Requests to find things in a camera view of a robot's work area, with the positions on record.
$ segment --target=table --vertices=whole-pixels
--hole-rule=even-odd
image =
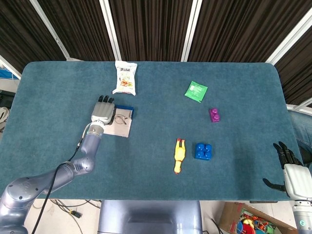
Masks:
[[[111,94],[113,62],[28,64],[0,145],[0,190],[22,176],[67,160],[99,95]],[[191,80],[208,91],[198,103],[184,96]],[[267,63],[138,62],[129,138],[104,135],[91,174],[77,176],[51,198],[155,200],[287,200],[262,178],[283,183],[279,140],[299,155],[276,69]],[[211,123],[208,109],[219,109]],[[186,140],[176,175],[177,138]],[[194,159],[195,145],[213,147],[211,161]]]

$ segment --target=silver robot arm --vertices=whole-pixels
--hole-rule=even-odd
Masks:
[[[272,189],[286,192],[295,201],[292,207],[299,234],[312,234],[312,177],[293,152],[283,142],[276,148],[284,172],[284,185],[272,184],[267,179],[264,183]]]
[[[95,166],[95,156],[104,132],[105,125],[114,119],[113,98],[100,96],[91,116],[92,123],[81,145],[84,156],[59,166],[52,192],[70,183],[75,176],[90,173]],[[23,177],[8,184],[0,200],[0,234],[27,234],[24,227],[27,214],[35,199],[47,194],[56,170],[33,176]]]

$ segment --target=snack bag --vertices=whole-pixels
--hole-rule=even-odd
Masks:
[[[114,93],[127,93],[136,95],[135,73],[137,69],[136,63],[124,61],[116,61],[117,69],[117,86],[113,90]]]

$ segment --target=blue box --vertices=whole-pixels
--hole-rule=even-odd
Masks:
[[[210,160],[212,157],[212,146],[209,144],[198,143],[196,145],[195,158],[201,160]]]

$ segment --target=floor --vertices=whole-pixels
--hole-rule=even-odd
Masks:
[[[66,205],[77,205],[84,203],[84,200],[62,200]],[[250,204],[248,201],[243,201],[258,210],[279,219],[293,227],[295,222],[293,218],[292,205],[290,201],[282,201],[278,203],[270,204]],[[33,226],[37,220],[40,212],[40,207],[43,204],[43,199],[37,199],[32,207],[27,220],[25,222],[26,228],[29,232],[32,231]],[[203,230],[207,230],[209,234],[218,234],[218,230],[210,220],[210,217],[219,221],[224,207],[224,201],[201,201],[201,211],[203,220]],[[74,208],[78,212],[82,213],[81,218],[75,218],[79,224],[83,234],[96,234],[98,230],[98,217],[99,209],[90,205],[85,204]],[[78,225],[75,223],[71,215],[62,211],[57,205],[54,205],[51,201],[48,201],[45,211],[42,215],[36,233],[45,234],[79,234]]]

